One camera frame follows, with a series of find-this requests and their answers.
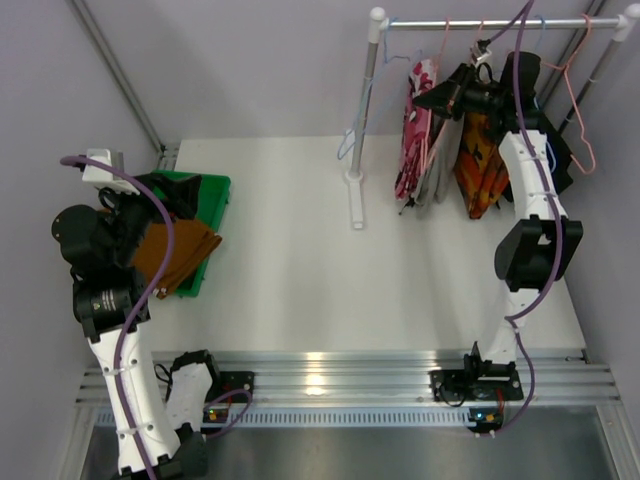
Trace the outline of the light blue wire hanger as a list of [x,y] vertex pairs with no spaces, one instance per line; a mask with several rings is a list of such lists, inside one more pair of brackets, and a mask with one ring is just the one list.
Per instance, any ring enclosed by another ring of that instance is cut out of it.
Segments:
[[378,46],[382,46],[382,66],[380,67],[379,71],[376,70],[378,46],[375,48],[375,51],[373,51],[371,48],[368,48],[367,50],[365,68],[368,68],[369,64],[372,64],[373,72],[364,73],[361,93],[358,100],[358,108],[355,117],[351,126],[344,131],[341,143],[339,144],[336,151],[336,159],[338,161],[344,160],[349,153],[355,152],[357,137],[356,130],[360,124],[361,119],[364,119],[364,123],[368,122],[367,111],[370,105],[371,94],[373,92],[374,86],[379,82],[380,78],[389,70],[389,65],[393,62],[398,61],[406,62],[408,65],[412,65],[423,55],[423,50],[420,48],[416,49],[411,55],[389,54],[388,32],[390,31],[390,27],[398,22],[398,17],[391,17],[386,19],[381,24],[381,33]]

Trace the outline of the brown trousers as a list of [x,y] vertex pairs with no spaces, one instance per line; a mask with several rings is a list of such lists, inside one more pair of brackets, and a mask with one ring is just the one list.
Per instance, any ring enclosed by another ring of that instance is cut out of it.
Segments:
[[[173,223],[173,229],[172,256],[153,290],[154,296],[160,300],[173,294],[196,296],[209,256],[222,243],[222,237],[199,219],[178,219]],[[153,280],[160,268],[167,245],[167,226],[153,223],[132,262],[147,283]]]

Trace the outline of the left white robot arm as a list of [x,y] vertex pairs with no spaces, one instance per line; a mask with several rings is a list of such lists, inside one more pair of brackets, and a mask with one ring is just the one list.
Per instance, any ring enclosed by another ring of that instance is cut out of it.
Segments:
[[137,180],[140,193],[100,189],[101,210],[66,208],[51,233],[71,266],[73,313],[106,382],[117,478],[201,478],[208,469],[204,409],[220,371],[209,351],[184,353],[169,371],[168,395],[161,395],[144,337],[148,282],[133,258],[153,222],[195,218],[202,178],[151,173]]

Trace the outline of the grey trousers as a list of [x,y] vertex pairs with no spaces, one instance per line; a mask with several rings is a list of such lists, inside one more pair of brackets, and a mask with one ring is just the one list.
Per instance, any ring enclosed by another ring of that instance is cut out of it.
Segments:
[[425,218],[435,203],[443,203],[455,166],[463,133],[462,121],[445,121],[439,130],[435,157],[422,181],[417,198],[418,218]]

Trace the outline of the pink camouflage trousers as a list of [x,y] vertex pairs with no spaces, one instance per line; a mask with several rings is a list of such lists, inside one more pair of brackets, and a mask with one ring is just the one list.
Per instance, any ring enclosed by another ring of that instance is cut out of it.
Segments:
[[432,112],[414,105],[414,100],[428,93],[437,83],[437,70],[432,58],[420,60],[410,69],[403,115],[399,172],[394,185],[395,199],[409,200],[418,193],[428,169]]

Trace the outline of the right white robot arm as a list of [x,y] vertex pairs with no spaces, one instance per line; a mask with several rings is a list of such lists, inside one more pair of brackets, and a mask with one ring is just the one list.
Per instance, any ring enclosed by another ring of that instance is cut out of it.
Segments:
[[498,244],[494,270],[508,293],[505,321],[488,341],[477,341],[459,369],[431,375],[437,401],[521,400],[516,355],[527,317],[564,275],[583,226],[569,218],[547,159],[551,132],[535,105],[541,59],[532,52],[508,55],[499,79],[483,81],[480,64],[461,64],[445,81],[413,104],[449,120],[482,116],[480,137],[493,144],[508,175],[516,222]]

